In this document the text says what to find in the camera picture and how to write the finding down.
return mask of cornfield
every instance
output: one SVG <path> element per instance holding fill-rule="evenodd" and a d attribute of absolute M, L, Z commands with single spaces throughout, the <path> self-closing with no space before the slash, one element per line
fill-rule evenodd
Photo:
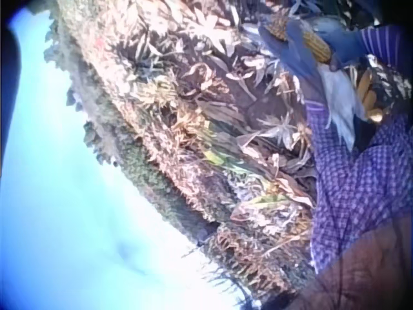
<path fill-rule="evenodd" d="M 49 0 L 45 59 L 99 162 L 265 301 L 314 276 L 316 170 L 295 78 L 242 31 L 283 9 L 254 3 Z"/>

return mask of corn cob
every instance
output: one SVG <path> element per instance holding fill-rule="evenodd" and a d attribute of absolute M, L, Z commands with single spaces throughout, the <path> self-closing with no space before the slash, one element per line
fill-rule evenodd
<path fill-rule="evenodd" d="M 368 88 L 370 86 L 370 82 L 372 81 L 372 73 L 371 70 L 368 68 L 362 75 L 360 79 L 360 83 L 357 87 L 357 95 L 359 96 L 361 101 L 364 101 L 364 98 L 367 95 Z"/>
<path fill-rule="evenodd" d="M 377 95 L 373 90 L 369 90 L 367 95 L 364 97 L 363 106 L 366 111 L 370 111 L 374 108 L 376 104 Z"/>
<path fill-rule="evenodd" d="M 383 119 L 383 110 L 380 108 L 374 108 L 366 113 L 368 119 L 372 120 L 374 123 L 380 123 Z"/>
<path fill-rule="evenodd" d="M 289 17 L 282 14 L 274 14 L 265 28 L 273 36 L 281 41 L 287 40 L 286 26 Z M 311 29 L 304 29 L 304 42 L 311 49 L 315 59 L 320 63 L 328 63 L 331 58 L 331 49 L 315 32 Z"/>

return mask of plaid shirt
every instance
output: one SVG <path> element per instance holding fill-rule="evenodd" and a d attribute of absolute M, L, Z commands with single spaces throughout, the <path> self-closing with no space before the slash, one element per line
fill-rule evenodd
<path fill-rule="evenodd" d="M 351 153 L 328 111 L 307 102 L 317 177 L 317 209 L 311 240 L 316 272 L 334 261 L 363 233 L 413 206 L 413 128 L 407 118 L 388 119 L 369 147 Z"/>

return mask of hand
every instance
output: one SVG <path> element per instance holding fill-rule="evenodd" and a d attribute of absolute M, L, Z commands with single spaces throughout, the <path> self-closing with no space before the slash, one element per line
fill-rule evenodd
<path fill-rule="evenodd" d="M 337 71 L 351 65 L 359 57 L 368 54 L 360 31 L 337 29 L 327 34 L 319 33 L 319 36 L 334 51 L 330 62 L 331 71 Z"/>
<path fill-rule="evenodd" d="M 287 42 L 278 40 L 263 26 L 260 26 L 258 31 L 268 49 L 280 58 L 288 71 L 297 76 L 304 98 L 325 104 L 325 92 L 317 69 L 317 61 L 305 46 L 301 23 L 299 21 L 287 23 Z"/>

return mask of blue sky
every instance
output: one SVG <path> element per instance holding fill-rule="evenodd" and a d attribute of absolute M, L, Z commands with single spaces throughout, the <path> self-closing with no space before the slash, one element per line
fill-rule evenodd
<path fill-rule="evenodd" d="M 3 292 L 19 309 L 231 309 L 202 256 L 83 143 L 70 80 L 46 64 L 48 12 L 12 21 L 22 71 L 1 180 Z"/>

